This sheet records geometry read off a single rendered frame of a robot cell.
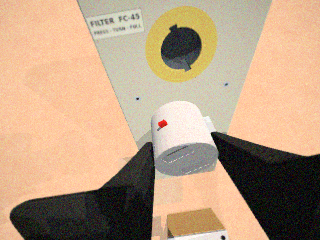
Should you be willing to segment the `white cylinder with grey slotted end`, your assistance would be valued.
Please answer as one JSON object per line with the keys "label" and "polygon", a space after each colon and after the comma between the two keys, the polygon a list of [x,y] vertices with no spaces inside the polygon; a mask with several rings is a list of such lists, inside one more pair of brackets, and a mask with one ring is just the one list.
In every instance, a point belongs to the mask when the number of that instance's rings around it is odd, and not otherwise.
{"label": "white cylinder with grey slotted end", "polygon": [[199,108],[187,101],[161,106],[151,118],[155,168],[185,176],[210,167],[219,152]]}

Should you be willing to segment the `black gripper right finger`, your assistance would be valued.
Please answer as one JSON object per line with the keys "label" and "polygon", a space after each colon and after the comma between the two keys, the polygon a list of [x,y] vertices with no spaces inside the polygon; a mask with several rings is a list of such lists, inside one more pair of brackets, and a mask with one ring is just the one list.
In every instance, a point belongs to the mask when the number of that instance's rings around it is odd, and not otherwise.
{"label": "black gripper right finger", "polygon": [[320,153],[302,156],[211,132],[218,160],[269,240],[316,240]]}

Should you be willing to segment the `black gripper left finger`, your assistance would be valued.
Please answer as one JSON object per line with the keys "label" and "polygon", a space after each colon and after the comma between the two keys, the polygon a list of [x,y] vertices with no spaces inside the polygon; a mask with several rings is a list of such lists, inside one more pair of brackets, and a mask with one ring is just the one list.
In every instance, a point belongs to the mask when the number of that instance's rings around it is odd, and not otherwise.
{"label": "black gripper left finger", "polygon": [[152,142],[147,142],[99,189],[24,201],[10,221],[24,240],[106,232],[112,240],[151,240],[155,186]]}

